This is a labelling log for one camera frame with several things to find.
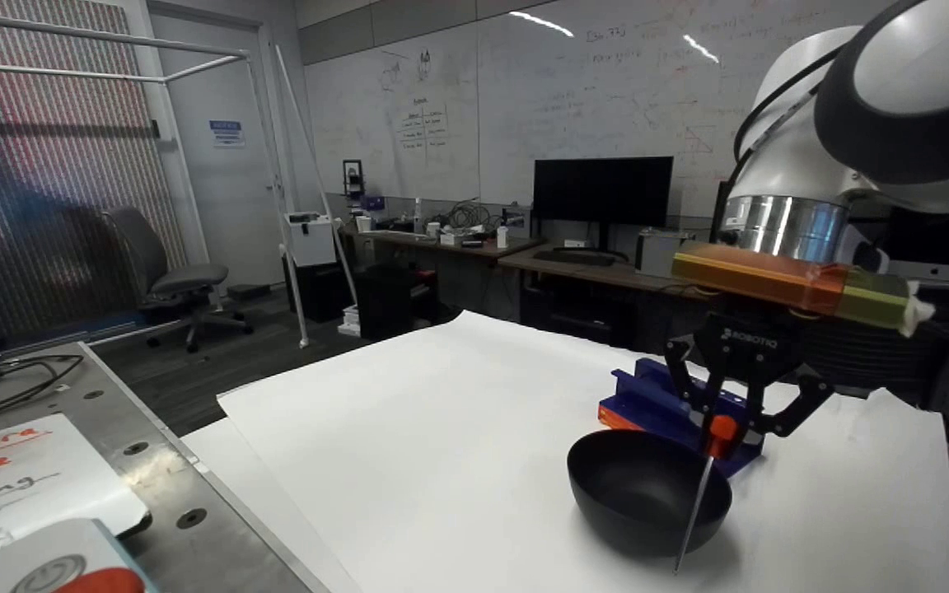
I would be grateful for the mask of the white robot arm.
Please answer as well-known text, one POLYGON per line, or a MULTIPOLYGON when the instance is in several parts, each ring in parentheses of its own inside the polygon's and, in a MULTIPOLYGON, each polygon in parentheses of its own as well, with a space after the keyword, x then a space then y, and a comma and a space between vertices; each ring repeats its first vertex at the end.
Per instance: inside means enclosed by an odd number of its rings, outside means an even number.
MULTIPOLYGON (((783 116, 752 109, 737 137, 735 195, 833 206, 853 187, 918 214, 949 214, 949 0, 895 0, 791 71, 783 116)), ((680 395, 719 416, 728 382, 744 387, 744 433, 791 433, 830 385, 801 363, 794 318, 833 315, 916 332, 937 318, 918 286, 805 250, 692 244, 671 274, 725 299, 668 345, 680 395)))

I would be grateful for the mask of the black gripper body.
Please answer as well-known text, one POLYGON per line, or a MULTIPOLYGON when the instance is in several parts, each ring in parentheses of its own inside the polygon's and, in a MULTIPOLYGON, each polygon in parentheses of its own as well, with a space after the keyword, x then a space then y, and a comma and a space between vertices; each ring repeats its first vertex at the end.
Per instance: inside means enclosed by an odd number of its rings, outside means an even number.
POLYGON ((801 329, 781 308, 752 299, 716 299, 695 329, 704 364, 737 382, 779 382, 801 364, 801 329))

